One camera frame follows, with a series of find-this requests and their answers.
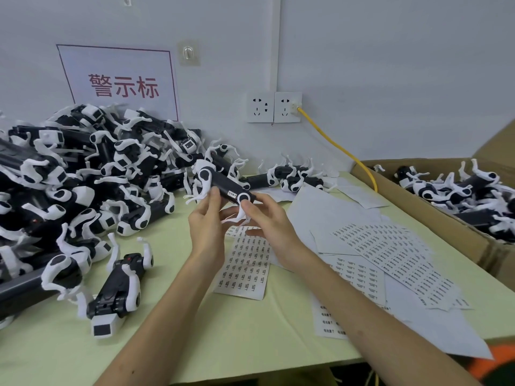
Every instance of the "power outlet panel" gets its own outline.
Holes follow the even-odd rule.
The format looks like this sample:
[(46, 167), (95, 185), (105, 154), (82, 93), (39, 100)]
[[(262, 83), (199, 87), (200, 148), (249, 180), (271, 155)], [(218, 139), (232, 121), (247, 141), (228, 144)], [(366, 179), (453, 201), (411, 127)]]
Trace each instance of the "power outlet panel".
[(300, 114), (293, 111), (295, 105), (302, 105), (302, 92), (275, 92), (274, 123), (300, 122)]
[(248, 123), (273, 123), (274, 92), (248, 92), (246, 113)]

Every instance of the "table surface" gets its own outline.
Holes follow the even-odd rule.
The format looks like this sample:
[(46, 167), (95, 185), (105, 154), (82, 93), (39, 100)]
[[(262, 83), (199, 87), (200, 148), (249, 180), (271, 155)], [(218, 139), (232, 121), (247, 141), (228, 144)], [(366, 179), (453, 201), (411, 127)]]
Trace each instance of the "table surface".
[[(356, 185), (366, 187), (348, 173)], [(186, 206), (177, 194), (176, 211), (141, 234), (151, 243), (155, 268), (142, 281), (142, 304), (128, 316), (119, 334), (105, 340), (90, 336), (88, 321), (56, 297), (24, 311), (0, 331), (0, 384), (91, 385), (161, 298), (191, 249)], [(350, 200), (336, 192), (335, 196)], [(473, 264), (396, 206), (382, 213), (416, 232), (434, 250), (434, 263), (462, 289), (475, 310), (465, 317), (485, 340), (515, 339), (515, 293)], [(122, 255), (140, 252), (136, 236), (117, 237)], [(226, 247), (232, 239), (226, 240)], [(98, 292), (107, 278), (106, 261), (86, 277)], [(322, 363), (361, 359), (349, 341), (317, 337), (310, 293), (293, 273), (271, 266), (263, 300), (209, 292), (194, 321), (173, 383), (238, 377)]]

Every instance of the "red border frame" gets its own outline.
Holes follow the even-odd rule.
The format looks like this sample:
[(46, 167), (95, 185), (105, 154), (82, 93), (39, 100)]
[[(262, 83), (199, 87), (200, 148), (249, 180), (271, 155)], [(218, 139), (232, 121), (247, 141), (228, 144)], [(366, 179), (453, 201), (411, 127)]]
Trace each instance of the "red border frame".
[(111, 47), (111, 46), (84, 46), (82, 44), (56, 44), (57, 52), (59, 53), (59, 59), (61, 60), (61, 65), (63, 67), (64, 76), (66, 77), (66, 81), (68, 83), (68, 88), (70, 93), (72, 94), (72, 100), (73, 103), (75, 103), (75, 97), (73, 96), (72, 87), (69, 84), (68, 75), (66, 74), (66, 69), (64, 68), (63, 58), (61, 57), (61, 51), (59, 50), (59, 46), (67, 46), (67, 47), (90, 47), (90, 48), (97, 48), (97, 49), (114, 49), (114, 50), (136, 50), (136, 51), (157, 51), (157, 52), (164, 52), (168, 53), (168, 58), (170, 59), (170, 72), (171, 72), (171, 83), (172, 88), (174, 89), (174, 101), (175, 101), (175, 115), (177, 118), (177, 122), (179, 121), (179, 109), (177, 108), (177, 92), (175, 92), (175, 78), (174, 78), (174, 68), (171, 65), (171, 53), (169, 50), (152, 50), (152, 49), (134, 49), (130, 47)]

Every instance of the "forearm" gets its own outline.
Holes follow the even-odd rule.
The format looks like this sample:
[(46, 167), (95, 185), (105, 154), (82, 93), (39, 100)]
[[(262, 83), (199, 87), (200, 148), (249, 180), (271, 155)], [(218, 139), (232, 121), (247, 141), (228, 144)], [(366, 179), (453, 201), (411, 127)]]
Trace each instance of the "forearm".
[(216, 269), (190, 256), (163, 298), (114, 358), (97, 386), (168, 385)]
[(309, 249), (302, 247), (296, 254), (293, 271), (386, 384), (479, 385), (450, 357), (354, 289)]

